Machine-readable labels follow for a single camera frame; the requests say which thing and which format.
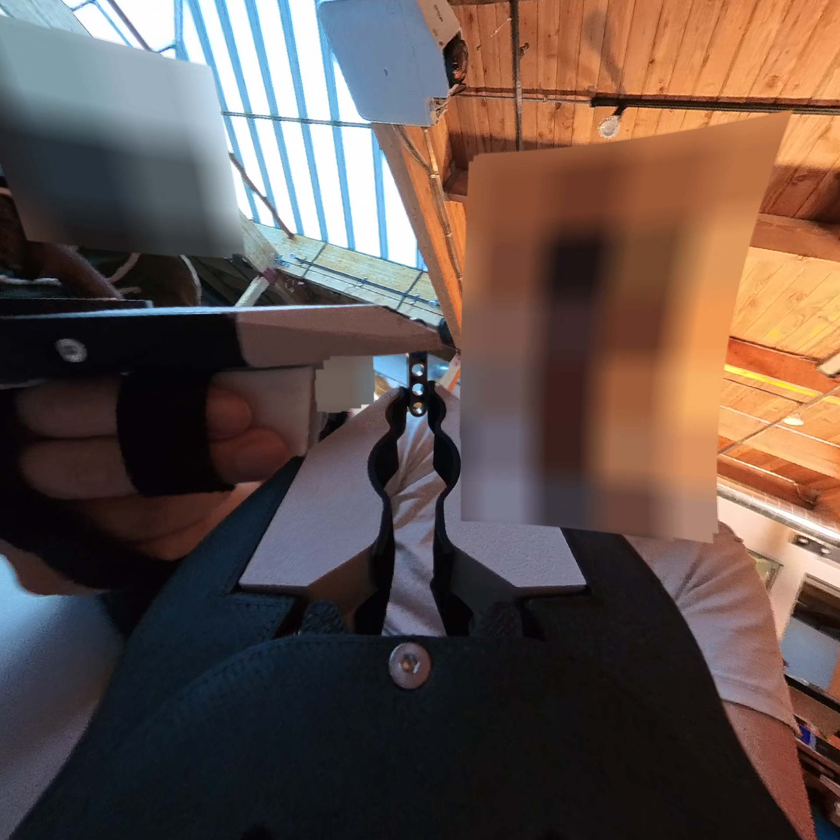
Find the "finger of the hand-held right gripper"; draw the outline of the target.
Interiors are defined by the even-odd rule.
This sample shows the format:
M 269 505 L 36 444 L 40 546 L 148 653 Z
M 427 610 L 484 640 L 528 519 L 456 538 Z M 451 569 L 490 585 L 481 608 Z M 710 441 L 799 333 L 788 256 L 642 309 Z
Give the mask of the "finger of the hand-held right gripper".
M 375 305 L 240 308 L 234 321 L 251 368 L 316 365 L 343 356 L 448 354 L 435 329 Z

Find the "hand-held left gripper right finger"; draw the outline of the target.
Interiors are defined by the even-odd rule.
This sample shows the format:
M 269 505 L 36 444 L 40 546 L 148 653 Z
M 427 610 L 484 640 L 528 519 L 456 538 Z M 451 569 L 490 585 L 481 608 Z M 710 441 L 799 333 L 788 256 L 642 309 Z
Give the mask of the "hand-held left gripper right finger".
M 464 521 L 459 400 L 440 385 L 429 393 L 435 501 L 431 591 L 445 634 L 543 634 L 530 602 L 585 588 L 559 528 Z

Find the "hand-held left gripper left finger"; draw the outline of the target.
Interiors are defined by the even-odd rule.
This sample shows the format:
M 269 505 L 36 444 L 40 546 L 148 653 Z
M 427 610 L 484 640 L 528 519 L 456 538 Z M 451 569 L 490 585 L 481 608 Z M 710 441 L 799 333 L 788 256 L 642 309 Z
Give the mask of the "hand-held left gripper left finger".
M 403 388 L 386 393 L 301 462 L 245 571 L 247 592 L 330 601 L 358 634 L 380 634 L 395 564 L 385 485 L 398 468 Z

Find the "person's right hand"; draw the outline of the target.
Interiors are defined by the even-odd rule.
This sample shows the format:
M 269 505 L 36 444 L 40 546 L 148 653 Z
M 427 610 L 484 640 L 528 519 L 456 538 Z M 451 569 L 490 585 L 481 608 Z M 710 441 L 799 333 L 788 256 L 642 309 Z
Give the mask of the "person's right hand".
M 277 433 L 257 427 L 243 396 L 213 383 L 206 401 L 209 454 L 234 489 L 142 497 L 119 448 L 118 388 L 114 377 L 25 388 L 16 408 L 35 442 L 24 447 L 23 474 L 36 490 L 68 501 L 84 520 L 154 559 L 175 560 L 192 551 L 291 457 Z

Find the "grey holed beam with blue pin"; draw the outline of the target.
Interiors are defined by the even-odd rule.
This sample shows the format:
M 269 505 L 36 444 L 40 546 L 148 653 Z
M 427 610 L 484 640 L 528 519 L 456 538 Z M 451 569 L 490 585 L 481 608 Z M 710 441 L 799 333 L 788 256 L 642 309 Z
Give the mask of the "grey holed beam with blue pin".
M 428 390 L 427 352 L 417 351 L 407 355 L 408 409 L 415 417 L 422 417 L 427 412 Z

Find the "white ceiling box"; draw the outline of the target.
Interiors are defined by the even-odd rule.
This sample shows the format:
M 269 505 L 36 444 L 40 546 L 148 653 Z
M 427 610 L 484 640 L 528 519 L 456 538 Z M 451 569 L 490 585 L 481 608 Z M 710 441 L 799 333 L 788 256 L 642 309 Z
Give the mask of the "white ceiling box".
M 432 127 L 466 79 L 466 42 L 446 1 L 321 2 L 317 16 L 370 122 Z

